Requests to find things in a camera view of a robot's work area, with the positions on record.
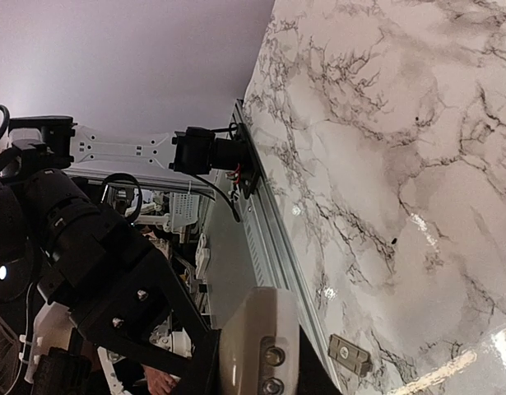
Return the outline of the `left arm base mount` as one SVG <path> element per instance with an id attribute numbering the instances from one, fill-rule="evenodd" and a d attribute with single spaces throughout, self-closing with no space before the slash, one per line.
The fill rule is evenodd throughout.
<path id="1" fill-rule="evenodd" d="M 253 141 L 244 123 L 226 128 L 188 127 L 171 138 L 175 146 L 169 168 L 187 175 L 208 175 L 224 170 L 236 176 L 241 195 L 248 199 L 256 191 L 261 166 Z"/>

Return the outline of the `grey battery cover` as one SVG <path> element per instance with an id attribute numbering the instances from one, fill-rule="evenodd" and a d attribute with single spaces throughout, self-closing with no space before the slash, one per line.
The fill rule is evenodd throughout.
<path id="1" fill-rule="evenodd" d="M 367 351 L 336 334 L 329 337 L 327 353 L 330 358 L 358 377 L 365 377 L 373 366 Z"/>

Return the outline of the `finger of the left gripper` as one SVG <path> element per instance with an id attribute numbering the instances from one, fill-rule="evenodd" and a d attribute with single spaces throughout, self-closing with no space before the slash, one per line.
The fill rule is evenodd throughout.
<path id="1" fill-rule="evenodd" d="M 200 351 L 211 329 L 184 283 L 159 250 L 151 250 L 129 271 L 109 274 L 72 309 L 71 320 L 83 338 L 106 350 L 181 379 L 194 371 L 188 359 L 150 343 L 153 330 L 174 314 Z"/>

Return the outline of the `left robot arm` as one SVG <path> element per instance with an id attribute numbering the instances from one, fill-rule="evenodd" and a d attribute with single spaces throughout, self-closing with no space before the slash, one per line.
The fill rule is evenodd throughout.
<path id="1" fill-rule="evenodd" d="M 47 304 L 67 308 L 86 340 L 179 377 L 177 394 L 211 394 L 219 334 L 166 256 L 125 217 L 66 174 L 71 158 L 41 140 L 0 153 L 0 267 L 49 265 Z"/>

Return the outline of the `grey remote control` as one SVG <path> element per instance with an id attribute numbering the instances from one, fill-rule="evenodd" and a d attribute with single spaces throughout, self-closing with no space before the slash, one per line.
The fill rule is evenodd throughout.
<path id="1" fill-rule="evenodd" d="M 288 291 L 255 287 L 221 330 L 222 394 L 296 394 L 299 320 Z"/>

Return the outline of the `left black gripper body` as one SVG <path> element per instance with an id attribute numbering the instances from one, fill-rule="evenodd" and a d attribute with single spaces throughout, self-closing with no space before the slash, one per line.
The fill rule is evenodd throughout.
<path id="1" fill-rule="evenodd" d="M 53 210 L 36 235 L 49 262 L 39 291 L 87 341 L 146 342 L 167 318 L 165 256 L 110 207 Z"/>

